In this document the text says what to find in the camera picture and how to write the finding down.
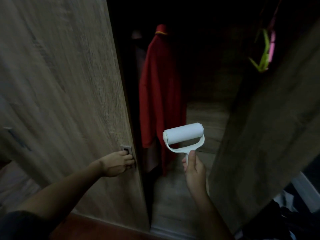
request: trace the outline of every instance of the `adhesive roll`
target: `adhesive roll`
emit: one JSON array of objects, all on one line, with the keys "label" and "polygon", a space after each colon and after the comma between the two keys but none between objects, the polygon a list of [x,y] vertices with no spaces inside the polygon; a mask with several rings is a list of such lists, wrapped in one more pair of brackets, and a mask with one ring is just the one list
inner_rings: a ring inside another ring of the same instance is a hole
[{"label": "adhesive roll", "polygon": [[163,132],[163,140],[168,145],[203,136],[203,126],[200,123],[188,124],[172,129],[166,129]]}]

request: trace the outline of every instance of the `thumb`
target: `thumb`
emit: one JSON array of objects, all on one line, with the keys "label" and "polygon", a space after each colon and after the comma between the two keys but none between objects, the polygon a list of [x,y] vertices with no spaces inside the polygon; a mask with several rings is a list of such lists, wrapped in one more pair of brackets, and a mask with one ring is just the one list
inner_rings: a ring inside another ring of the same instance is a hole
[{"label": "thumb", "polygon": [[195,169],[196,169],[196,151],[192,150],[189,152],[188,166],[187,166],[186,170],[193,171]]}]

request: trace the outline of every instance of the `hanging clothes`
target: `hanging clothes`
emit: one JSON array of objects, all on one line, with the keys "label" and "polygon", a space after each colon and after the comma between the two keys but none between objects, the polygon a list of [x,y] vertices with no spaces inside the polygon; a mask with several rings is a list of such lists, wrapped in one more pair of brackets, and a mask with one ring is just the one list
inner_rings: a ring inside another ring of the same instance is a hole
[{"label": "hanging clothes", "polygon": [[176,155],[167,149],[162,132],[186,124],[186,105],[174,45],[163,24],[157,26],[148,47],[139,83],[139,103],[142,147],[150,148],[158,138],[162,171],[166,174],[166,166]]}]

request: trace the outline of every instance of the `dark sleeve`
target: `dark sleeve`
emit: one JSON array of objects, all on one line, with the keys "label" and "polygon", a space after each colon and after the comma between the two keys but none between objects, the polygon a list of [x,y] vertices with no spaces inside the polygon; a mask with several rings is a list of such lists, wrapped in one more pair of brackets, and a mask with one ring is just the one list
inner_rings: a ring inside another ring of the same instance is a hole
[{"label": "dark sleeve", "polygon": [[48,239],[51,224],[27,211],[14,211],[0,219],[0,239]]}]

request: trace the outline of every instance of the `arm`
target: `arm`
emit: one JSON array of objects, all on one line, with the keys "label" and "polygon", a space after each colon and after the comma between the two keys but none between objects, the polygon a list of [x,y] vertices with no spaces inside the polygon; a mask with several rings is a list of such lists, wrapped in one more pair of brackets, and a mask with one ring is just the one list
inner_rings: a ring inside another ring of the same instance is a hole
[{"label": "arm", "polygon": [[114,152],[51,184],[27,199],[18,211],[31,212],[57,226],[75,207],[84,193],[100,178],[115,177],[134,164],[126,151]]},{"label": "arm", "polygon": [[188,166],[185,158],[182,162],[188,189],[200,212],[205,239],[234,240],[230,230],[207,194],[206,168],[196,156],[196,152],[191,151],[189,153]]}]

